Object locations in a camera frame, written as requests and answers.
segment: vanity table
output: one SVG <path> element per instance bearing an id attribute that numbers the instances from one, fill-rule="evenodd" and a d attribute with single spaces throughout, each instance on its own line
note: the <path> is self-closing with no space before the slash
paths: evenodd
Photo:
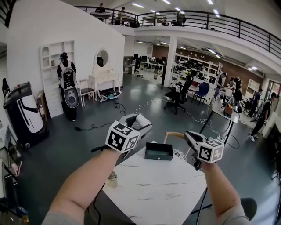
<path id="1" fill-rule="evenodd" d="M 104 82 L 112 81 L 113 90 L 116 87 L 116 81 L 118 81 L 118 91 L 121 93 L 121 81 L 118 73 L 111 73 L 111 70 L 101 71 L 99 73 L 90 75 L 90 86 L 93 87 L 95 92 L 95 100 L 97 101 L 97 85 Z"/>

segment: column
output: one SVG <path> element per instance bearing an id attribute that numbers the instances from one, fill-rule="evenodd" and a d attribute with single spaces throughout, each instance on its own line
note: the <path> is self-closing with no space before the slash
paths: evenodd
<path id="1" fill-rule="evenodd" d="M 168 87 L 172 78 L 173 63 L 175 61 L 175 53 L 177 50 L 177 37 L 170 37 L 169 53 L 167 58 L 167 68 L 164 80 L 164 86 Z"/>

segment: balcony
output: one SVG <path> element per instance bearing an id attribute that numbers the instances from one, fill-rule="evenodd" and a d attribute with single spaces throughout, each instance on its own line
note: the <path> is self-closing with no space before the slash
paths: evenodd
<path id="1" fill-rule="evenodd" d="M 104 8 L 105 13 L 99 13 L 96 12 L 97 7 L 76 7 L 111 25 L 132 28 L 178 26 L 224 33 L 253 43 L 281 59 L 279 38 L 256 25 L 230 16 L 203 11 L 160 11 L 136 15 L 109 8 Z"/>

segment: concrete floor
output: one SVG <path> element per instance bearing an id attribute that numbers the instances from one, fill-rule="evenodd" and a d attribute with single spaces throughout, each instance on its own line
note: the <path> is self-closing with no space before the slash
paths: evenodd
<path id="1" fill-rule="evenodd" d="M 150 100 L 162 99 L 160 95 L 168 92 L 168 89 L 152 82 L 136 78 L 132 75 L 124 75 L 124 88 L 118 101 L 127 109 L 127 114 L 134 113 L 139 105 L 143 106 Z M 58 192 L 64 180 L 78 167 L 88 161 L 93 154 L 92 148 L 104 145 L 109 126 L 91 131 L 76 131 L 74 125 L 80 128 L 90 128 L 91 124 L 102 124 L 118 120 L 122 114 L 121 109 L 116 109 L 112 101 L 104 103 L 92 103 L 85 99 L 86 107 L 78 108 L 78 116 L 75 124 L 69 122 L 64 115 L 48 120 L 50 136 L 41 143 L 33 146 L 27 152 L 22 153 L 22 171 L 19 179 L 20 198 L 22 206 L 29 211 L 32 225 L 41 224 L 50 204 Z M 195 122 L 190 115 L 179 110 L 174 115 L 173 109 L 163 110 L 165 102 L 149 103 L 139 110 L 153 123 L 151 132 L 141 141 L 140 148 L 146 142 L 163 142 L 165 131 L 196 131 L 199 132 L 203 124 Z M 191 98 L 184 104 L 196 120 L 207 118 L 206 104 L 197 107 L 191 103 Z M 223 133 L 228 121 L 221 119 L 219 115 L 212 116 L 212 128 Z M 241 198 L 252 197 L 258 204 L 258 211 L 252 224 L 272 225 L 277 213 L 279 200 L 279 187 L 277 180 L 271 180 L 274 173 L 274 165 L 268 156 L 264 138 L 259 135 L 256 142 L 248 139 L 249 127 L 242 123 L 235 124 L 232 135 L 240 144 L 239 149 L 234 149 L 228 144 L 225 147 L 223 159 L 218 165 L 222 168 L 233 186 L 237 189 Z M 203 132 L 206 136 L 216 137 L 209 129 Z M 169 138 L 167 143 L 174 148 L 187 151 L 185 141 Z M 238 147 L 238 143 L 230 136 L 228 143 Z M 207 196 L 204 206 L 210 203 Z M 112 215 L 114 224 L 129 224 L 130 220 L 123 215 L 110 199 L 101 193 L 97 200 L 97 207 L 106 207 L 108 215 Z M 196 215 L 188 217 L 184 224 L 194 224 Z M 93 224 L 86 213 L 85 224 Z"/>

